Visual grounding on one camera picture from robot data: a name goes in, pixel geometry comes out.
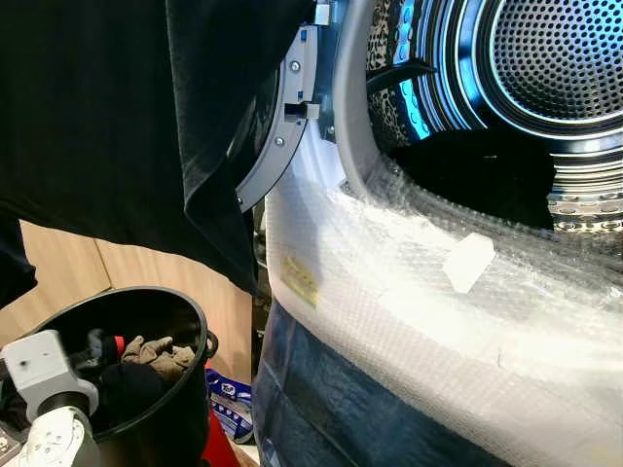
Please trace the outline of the black garment inside drum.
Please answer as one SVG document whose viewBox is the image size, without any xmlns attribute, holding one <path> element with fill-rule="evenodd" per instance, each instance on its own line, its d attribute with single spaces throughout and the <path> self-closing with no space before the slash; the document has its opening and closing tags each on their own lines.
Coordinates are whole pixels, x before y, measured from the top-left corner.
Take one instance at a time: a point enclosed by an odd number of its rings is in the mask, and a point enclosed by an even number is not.
<svg viewBox="0 0 623 467">
<path fill-rule="evenodd" d="M 548 197 L 556 167 L 543 139 L 501 127 L 440 130 L 388 151 L 411 181 L 475 212 L 555 227 Z"/>
</svg>

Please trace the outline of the white tape piece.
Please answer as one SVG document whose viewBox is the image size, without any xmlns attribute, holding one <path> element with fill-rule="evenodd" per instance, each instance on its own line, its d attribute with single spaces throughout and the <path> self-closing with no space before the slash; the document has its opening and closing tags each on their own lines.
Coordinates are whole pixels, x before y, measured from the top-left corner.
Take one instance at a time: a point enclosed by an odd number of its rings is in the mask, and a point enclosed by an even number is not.
<svg viewBox="0 0 623 467">
<path fill-rule="evenodd" d="M 468 233 L 450 249 L 442 263 L 442 272 L 448 277 L 451 289 L 467 294 L 495 258 L 493 240 L 480 233 Z"/>
</svg>

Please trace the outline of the perforated steel washer drum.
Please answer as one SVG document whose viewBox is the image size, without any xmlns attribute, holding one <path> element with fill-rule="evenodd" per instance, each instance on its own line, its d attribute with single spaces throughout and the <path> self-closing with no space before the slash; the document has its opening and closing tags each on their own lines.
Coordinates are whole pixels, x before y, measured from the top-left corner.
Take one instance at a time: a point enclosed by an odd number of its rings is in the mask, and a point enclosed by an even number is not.
<svg viewBox="0 0 623 467">
<path fill-rule="evenodd" d="M 375 97 L 383 141 L 523 130 L 552 153 L 556 230 L 623 230 L 622 0 L 377 0 L 369 54 L 431 68 Z"/>
</svg>

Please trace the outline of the black drum paddle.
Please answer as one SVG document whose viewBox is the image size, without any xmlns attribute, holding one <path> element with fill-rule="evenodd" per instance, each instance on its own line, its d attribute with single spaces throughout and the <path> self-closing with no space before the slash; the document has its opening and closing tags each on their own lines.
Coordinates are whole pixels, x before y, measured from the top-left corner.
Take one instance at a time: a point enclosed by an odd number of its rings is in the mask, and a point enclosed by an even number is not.
<svg viewBox="0 0 623 467">
<path fill-rule="evenodd" d="M 368 71 L 366 74 L 366 90 L 368 93 L 379 92 L 388 88 L 395 88 L 400 82 L 417 79 L 419 76 L 437 74 L 439 70 L 419 58 L 406 59 L 404 62 Z"/>
</svg>

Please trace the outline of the grey rubber door gasket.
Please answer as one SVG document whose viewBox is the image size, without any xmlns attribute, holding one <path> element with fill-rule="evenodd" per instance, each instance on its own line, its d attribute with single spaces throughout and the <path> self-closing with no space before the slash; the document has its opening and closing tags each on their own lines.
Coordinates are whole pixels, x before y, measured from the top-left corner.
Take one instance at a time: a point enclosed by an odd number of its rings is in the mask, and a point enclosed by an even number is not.
<svg viewBox="0 0 623 467">
<path fill-rule="evenodd" d="M 377 146 L 368 103 L 368 39 L 378 0 L 347 0 L 337 25 L 333 107 L 338 157 L 351 191 L 375 203 L 383 155 Z"/>
</svg>

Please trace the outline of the yellow warning sticker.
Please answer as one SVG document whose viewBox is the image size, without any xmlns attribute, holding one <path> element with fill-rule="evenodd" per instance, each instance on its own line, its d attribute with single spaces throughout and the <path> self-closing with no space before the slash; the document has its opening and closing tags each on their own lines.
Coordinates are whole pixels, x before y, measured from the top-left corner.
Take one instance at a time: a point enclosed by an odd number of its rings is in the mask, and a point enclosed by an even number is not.
<svg viewBox="0 0 623 467">
<path fill-rule="evenodd" d="M 317 279 L 293 255 L 285 255 L 284 258 L 281 258 L 279 269 L 277 269 L 277 277 L 295 297 L 302 299 L 303 302 L 306 302 L 312 308 L 317 307 L 317 293 L 319 293 Z"/>
</svg>

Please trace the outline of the grey round washer door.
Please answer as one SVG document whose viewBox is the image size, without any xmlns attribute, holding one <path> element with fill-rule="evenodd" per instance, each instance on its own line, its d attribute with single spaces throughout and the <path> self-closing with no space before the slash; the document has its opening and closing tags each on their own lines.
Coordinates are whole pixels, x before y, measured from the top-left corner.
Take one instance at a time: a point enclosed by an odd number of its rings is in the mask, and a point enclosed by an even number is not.
<svg viewBox="0 0 623 467">
<path fill-rule="evenodd" d="M 321 107 L 328 102 L 330 61 L 337 45 L 330 43 L 325 53 L 321 41 L 337 39 L 340 17 L 339 0 L 314 0 L 311 18 L 300 25 L 292 44 L 277 63 L 271 78 L 261 87 L 249 107 L 250 115 L 238 127 L 232 150 L 252 147 L 252 162 L 236 186 L 236 201 L 241 212 L 249 212 L 283 177 L 292 162 L 307 127 L 320 119 Z"/>
</svg>

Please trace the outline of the blue and white package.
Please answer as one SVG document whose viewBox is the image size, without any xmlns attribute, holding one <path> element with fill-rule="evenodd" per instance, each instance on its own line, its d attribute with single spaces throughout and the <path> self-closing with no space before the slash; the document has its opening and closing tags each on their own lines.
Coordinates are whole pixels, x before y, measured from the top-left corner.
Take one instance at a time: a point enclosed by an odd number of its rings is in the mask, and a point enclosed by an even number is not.
<svg viewBox="0 0 623 467">
<path fill-rule="evenodd" d="M 252 387 L 223 377 L 210 366 L 205 368 L 205 382 L 209 408 L 221 422 L 224 433 L 238 445 L 253 444 Z"/>
</svg>

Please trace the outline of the red cloth item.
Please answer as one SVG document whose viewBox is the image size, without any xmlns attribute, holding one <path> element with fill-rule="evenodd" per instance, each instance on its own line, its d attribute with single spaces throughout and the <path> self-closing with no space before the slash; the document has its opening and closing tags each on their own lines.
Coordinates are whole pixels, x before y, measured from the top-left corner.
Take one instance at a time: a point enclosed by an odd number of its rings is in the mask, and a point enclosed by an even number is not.
<svg viewBox="0 0 623 467">
<path fill-rule="evenodd" d="M 212 411 L 208 411 L 206 417 L 206 444 L 201 467 L 241 467 L 235 446 Z"/>
</svg>

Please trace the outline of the tan crumpled garment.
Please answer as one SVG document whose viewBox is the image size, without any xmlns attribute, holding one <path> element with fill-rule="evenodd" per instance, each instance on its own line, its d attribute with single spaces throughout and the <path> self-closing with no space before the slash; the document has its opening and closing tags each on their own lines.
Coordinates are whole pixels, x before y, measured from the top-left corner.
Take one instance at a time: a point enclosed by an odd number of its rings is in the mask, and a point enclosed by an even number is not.
<svg viewBox="0 0 623 467">
<path fill-rule="evenodd" d="M 175 383 L 191 368 L 196 351 L 172 342 L 171 337 L 156 340 L 136 337 L 125 346 L 121 360 L 150 366 L 165 382 Z"/>
</svg>

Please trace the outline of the black plastic bucket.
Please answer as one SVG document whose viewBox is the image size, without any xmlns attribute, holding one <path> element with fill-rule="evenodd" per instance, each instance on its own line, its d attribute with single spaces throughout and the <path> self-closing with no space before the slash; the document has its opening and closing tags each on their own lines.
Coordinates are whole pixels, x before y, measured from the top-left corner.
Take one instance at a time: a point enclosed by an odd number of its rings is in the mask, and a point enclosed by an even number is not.
<svg viewBox="0 0 623 467">
<path fill-rule="evenodd" d="M 138 417 L 98 430 L 90 414 L 92 436 L 105 467 L 201 467 L 209 411 L 205 366 L 218 347 L 203 308 L 164 286 L 129 286 L 64 308 L 25 337 L 37 331 L 57 331 L 70 360 L 85 350 L 89 330 L 97 328 L 107 337 L 124 337 L 127 343 L 136 337 L 171 337 L 173 345 L 196 351 L 191 368 L 177 382 L 166 382 L 165 395 Z M 26 422 L 13 435 L 18 442 L 25 441 L 32 423 L 25 416 L 26 402 L 0 359 L 0 411 L 4 408 Z"/>
</svg>

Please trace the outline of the black crumpled garment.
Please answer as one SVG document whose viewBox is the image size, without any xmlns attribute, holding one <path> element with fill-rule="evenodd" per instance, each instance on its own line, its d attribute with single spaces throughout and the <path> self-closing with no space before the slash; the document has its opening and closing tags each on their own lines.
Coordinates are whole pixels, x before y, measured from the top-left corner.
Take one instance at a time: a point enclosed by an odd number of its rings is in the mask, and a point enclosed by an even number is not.
<svg viewBox="0 0 623 467">
<path fill-rule="evenodd" d="M 91 417 L 98 430 L 138 417 L 165 395 L 165 380 L 150 365 L 120 362 L 99 374 L 99 406 Z"/>
</svg>

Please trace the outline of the grey crumpled garment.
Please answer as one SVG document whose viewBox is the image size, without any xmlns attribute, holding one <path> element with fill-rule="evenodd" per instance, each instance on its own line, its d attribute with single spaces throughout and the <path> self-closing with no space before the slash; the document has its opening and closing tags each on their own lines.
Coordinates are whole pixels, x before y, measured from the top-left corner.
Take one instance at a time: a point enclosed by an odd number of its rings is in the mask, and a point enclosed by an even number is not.
<svg viewBox="0 0 623 467">
<path fill-rule="evenodd" d="M 115 364 L 117 360 L 115 339 L 107 337 L 102 329 L 90 329 L 85 350 L 70 357 L 74 370 L 86 378 L 101 373 L 103 368 Z"/>
</svg>

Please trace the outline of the large black hanging garment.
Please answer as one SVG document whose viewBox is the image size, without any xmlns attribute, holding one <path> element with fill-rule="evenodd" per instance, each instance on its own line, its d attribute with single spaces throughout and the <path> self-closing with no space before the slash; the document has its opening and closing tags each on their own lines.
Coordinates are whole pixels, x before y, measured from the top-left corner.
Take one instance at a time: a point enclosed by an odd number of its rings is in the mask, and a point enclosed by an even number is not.
<svg viewBox="0 0 623 467">
<path fill-rule="evenodd" d="M 228 152 L 314 0 L 0 0 L 0 308 L 37 284 L 19 222 L 258 289 Z"/>
</svg>

